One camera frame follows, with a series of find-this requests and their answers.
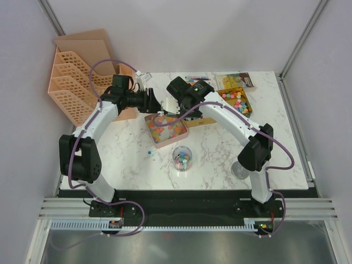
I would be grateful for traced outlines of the gold tin of lollipops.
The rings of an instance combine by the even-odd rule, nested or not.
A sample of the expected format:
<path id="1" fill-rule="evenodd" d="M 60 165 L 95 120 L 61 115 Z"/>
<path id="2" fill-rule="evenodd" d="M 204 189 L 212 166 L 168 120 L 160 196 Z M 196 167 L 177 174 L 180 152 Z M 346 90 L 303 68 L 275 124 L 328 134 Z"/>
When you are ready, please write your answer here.
<path id="1" fill-rule="evenodd" d="M 201 116 L 200 118 L 196 118 L 196 117 L 187 117 L 184 119 L 184 123 L 188 128 L 191 127 L 198 127 L 201 125 L 207 125 L 207 124 L 213 124 L 216 121 L 212 118 L 205 118 L 203 116 Z"/>

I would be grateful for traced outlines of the pink tray of gummy candies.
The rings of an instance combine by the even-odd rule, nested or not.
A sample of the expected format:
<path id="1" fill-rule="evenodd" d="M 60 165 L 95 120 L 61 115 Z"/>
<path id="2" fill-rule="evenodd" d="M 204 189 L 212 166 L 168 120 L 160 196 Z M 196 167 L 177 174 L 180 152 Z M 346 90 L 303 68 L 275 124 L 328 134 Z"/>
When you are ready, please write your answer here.
<path id="1" fill-rule="evenodd" d="M 160 149 L 188 137 L 189 132 L 183 121 L 169 126 L 155 126 L 153 116 L 147 115 L 145 122 L 155 148 Z"/>

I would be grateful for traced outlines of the gold tin of star candies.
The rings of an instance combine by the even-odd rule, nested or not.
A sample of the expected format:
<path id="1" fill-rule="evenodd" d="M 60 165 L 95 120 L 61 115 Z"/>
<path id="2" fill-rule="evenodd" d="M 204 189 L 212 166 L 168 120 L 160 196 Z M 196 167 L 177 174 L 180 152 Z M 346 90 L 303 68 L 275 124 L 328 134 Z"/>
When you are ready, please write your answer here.
<path id="1" fill-rule="evenodd" d="M 238 112 L 250 118 L 252 107 L 242 87 L 218 90 L 217 93 Z"/>

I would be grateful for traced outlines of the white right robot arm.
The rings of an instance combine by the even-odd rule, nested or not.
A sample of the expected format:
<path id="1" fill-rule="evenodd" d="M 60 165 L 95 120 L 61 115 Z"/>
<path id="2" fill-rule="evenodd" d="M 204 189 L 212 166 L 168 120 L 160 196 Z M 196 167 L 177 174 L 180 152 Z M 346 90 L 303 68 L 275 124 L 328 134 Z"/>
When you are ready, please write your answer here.
<path id="1" fill-rule="evenodd" d="M 229 131 L 243 146 L 232 169 L 248 175 L 251 182 L 252 210 L 265 216 L 272 209 L 273 197 L 265 176 L 265 165 L 270 163 L 273 150 L 273 128 L 260 126 L 239 113 L 227 103 L 214 88 L 203 80 L 190 85 L 176 77 L 167 86 L 173 100 L 166 100 L 162 107 L 167 113 L 187 117 L 191 113 L 203 114 L 214 119 Z"/>

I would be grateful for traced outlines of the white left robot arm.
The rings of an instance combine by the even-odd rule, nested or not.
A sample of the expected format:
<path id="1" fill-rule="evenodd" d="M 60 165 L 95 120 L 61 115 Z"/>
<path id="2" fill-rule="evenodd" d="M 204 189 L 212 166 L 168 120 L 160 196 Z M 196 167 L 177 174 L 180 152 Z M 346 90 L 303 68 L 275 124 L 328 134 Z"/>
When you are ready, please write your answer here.
<path id="1" fill-rule="evenodd" d="M 68 177 L 71 189 L 84 187 L 108 216 L 116 216 L 121 204 L 115 189 L 102 175 L 102 161 L 97 143 L 108 126 L 127 108 L 141 113 L 157 113 L 161 104 L 152 88 L 137 91 L 129 89 L 131 77 L 114 75 L 112 84 L 105 89 L 92 115 L 70 135 L 59 139 L 60 172 Z"/>

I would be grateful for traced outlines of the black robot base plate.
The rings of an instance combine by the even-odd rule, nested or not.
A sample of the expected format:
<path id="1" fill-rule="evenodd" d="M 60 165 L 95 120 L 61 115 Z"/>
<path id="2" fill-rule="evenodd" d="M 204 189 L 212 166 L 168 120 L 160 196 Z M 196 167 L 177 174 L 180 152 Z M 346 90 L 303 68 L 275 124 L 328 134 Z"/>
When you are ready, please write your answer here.
<path id="1" fill-rule="evenodd" d="M 132 224 L 242 224 L 245 218 L 279 219 L 283 204 L 273 195 L 268 209 L 257 212 L 248 190 L 120 190 L 107 206 L 91 202 L 90 217 L 122 217 Z"/>

